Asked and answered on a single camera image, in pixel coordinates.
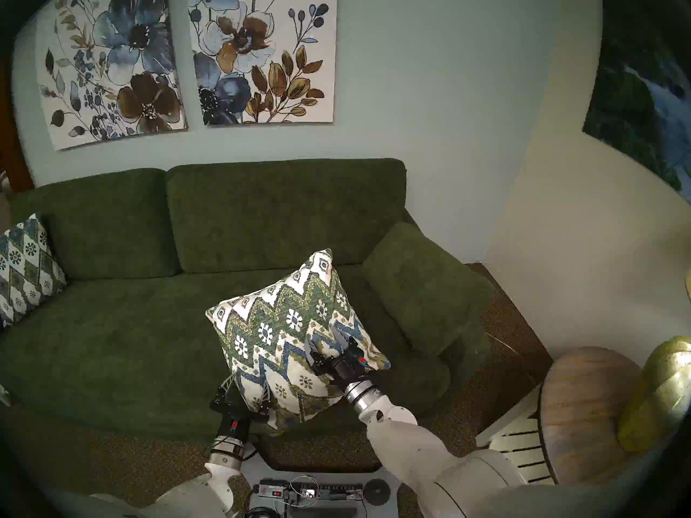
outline white wall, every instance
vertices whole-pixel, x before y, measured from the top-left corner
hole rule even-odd
[[[691,335],[691,206],[581,132],[601,26],[601,0],[562,0],[538,122],[486,264],[552,356],[599,345],[642,364]]]
[[[334,124],[224,129],[202,125],[186,0],[170,4],[189,130],[165,136],[54,152],[25,27],[13,90],[36,185],[139,166],[395,157],[425,233],[464,262],[485,256],[537,118],[559,0],[338,0]]]

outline robotic hand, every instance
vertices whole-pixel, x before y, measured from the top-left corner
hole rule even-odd
[[[472,517],[501,490],[525,480],[504,456],[480,450],[458,458],[406,408],[395,406],[367,378],[364,353],[353,337],[336,358],[312,352],[312,369],[328,374],[367,425],[367,437],[381,464],[417,494],[427,517]]]

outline wooden side table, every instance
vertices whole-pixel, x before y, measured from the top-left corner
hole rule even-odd
[[[550,368],[540,393],[540,433],[559,484],[598,483],[636,456],[617,441],[617,422],[641,368],[600,347],[566,353]]]

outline blue flower painting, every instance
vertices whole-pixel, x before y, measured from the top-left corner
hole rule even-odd
[[[691,203],[691,83],[634,0],[602,0],[602,46],[583,131]]]
[[[187,127],[168,0],[51,0],[36,59],[56,150]]]
[[[336,0],[187,0],[204,124],[332,122]]]

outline zigzag pattern pillow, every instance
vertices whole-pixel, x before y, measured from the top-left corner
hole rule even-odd
[[[0,236],[3,326],[18,323],[66,285],[65,274],[48,246],[48,233],[36,213]]]
[[[348,303],[330,249],[315,252],[275,284],[209,308],[206,317],[247,407],[258,412],[268,401],[268,425],[276,430],[316,416],[343,395],[329,377],[314,374],[306,343],[338,356],[343,346],[334,332],[351,335],[370,369],[390,367]]]

